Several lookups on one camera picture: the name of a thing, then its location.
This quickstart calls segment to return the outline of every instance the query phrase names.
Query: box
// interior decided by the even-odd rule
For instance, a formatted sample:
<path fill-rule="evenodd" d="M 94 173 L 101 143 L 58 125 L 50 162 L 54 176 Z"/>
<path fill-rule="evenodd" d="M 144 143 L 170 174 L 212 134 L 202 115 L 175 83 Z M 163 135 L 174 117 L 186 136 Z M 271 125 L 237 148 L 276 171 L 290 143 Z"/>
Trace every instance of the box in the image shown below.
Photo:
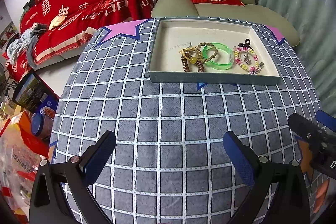
<path fill-rule="evenodd" d="M 233 49 L 246 39 L 250 39 L 259 63 L 264 63 L 258 75 L 249 75 L 236 63 L 228 70 L 216 70 L 204 64 L 204 72 L 197 72 L 197 66 L 189 64 L 191 72 L 184 72 L 179 51 L 187 48 L 190 42 L 193 46 L 202 42 L 218 42 Z M 229 56 L 219 50 L 213 61 L 228 63 Z M 272 55 L 253 26 L 207 18 L 161 18 L 154 37 L 148 74 L 154 83 L 276 85 L 282 78 Z"/>

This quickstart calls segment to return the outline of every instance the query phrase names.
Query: white floor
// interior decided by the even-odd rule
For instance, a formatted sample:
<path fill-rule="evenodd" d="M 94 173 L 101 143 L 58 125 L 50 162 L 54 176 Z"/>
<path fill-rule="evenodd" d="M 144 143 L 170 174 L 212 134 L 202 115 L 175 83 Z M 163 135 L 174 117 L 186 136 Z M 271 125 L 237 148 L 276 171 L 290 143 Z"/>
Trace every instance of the white floor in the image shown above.
<path fill-rule="evenodd" d="M 65 59 L 36 72 L 58 96 L 61 96 L 78 58 L 79 56 Z"/>

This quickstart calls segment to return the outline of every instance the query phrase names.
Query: sofa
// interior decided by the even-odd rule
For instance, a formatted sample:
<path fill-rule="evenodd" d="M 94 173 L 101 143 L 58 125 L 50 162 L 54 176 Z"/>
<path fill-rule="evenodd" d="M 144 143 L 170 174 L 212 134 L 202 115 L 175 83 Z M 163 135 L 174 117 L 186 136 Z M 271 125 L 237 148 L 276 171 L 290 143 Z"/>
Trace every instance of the sofa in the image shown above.
<path fill-rule="evenodd" d="M 257 5 L 255 0 L 241 0 L 245 6 L 200 3 L 191 0 L 159 0 L 152 10 L 152 17 L 223 17 L 275 27 L 294 47 L 300 42 L 299 33 L 292 24 L 278 13 Z"/>
<path fill-rule="evenodd" d="M 42 34 L 34 50 L 28 53 L 36 70 L 80 55 L 100 27 L 150 18 L 152 8 L 152 0 L 41 0 L 23 16 L 20 31 L 22 34 L 35 22 L 49 26 L 57 15 L 67 17 L 61 26 Z M 19 81 L 30 69 L 26 51 L 14 65 L 7 62 L 6 67 Z"/>

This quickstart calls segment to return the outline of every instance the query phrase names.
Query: screw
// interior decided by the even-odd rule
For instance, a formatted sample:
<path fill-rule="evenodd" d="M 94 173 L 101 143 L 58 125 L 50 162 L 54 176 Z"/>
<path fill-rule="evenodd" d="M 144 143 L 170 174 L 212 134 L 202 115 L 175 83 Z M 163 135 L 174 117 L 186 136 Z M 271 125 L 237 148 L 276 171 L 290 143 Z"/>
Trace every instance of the screw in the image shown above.
<path fill-rule="evenodd" d="M 41 160 L 40 165 L 41 165 L 41 166 L 45 166 L 47 163 L 48 163 L 47 160 Z"/>
<path fill-rule="evenodd" d="M 265 164 L 266 162 L 268 162 L 268 159 L 264 156 L 261 156 L 259 157 L 259 161 Z"/>
<path fill-rule="evenodd" d="M 297 160 L 292 160 L 292 165 L 297 167 L 299 166 L 299 162 Z"/>
<path fill-rule="evenodd" d="M 71 157 L 70 161 L 74 164 L 79 161 L 79 156 L 73 156 Z"/>

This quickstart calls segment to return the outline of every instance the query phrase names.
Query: light green curtain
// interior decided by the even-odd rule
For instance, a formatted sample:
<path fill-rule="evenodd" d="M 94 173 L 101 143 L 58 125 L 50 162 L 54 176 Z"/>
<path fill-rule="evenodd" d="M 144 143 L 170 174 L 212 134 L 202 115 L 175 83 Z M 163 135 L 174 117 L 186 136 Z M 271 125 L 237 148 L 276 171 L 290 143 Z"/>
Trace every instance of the light green curtain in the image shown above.
<path fill-rule="evenodd" d="M 336 117 L 336 0 L 256 0 L 300 34 L 295 51 L 312 78 L 324 111 Z"/>

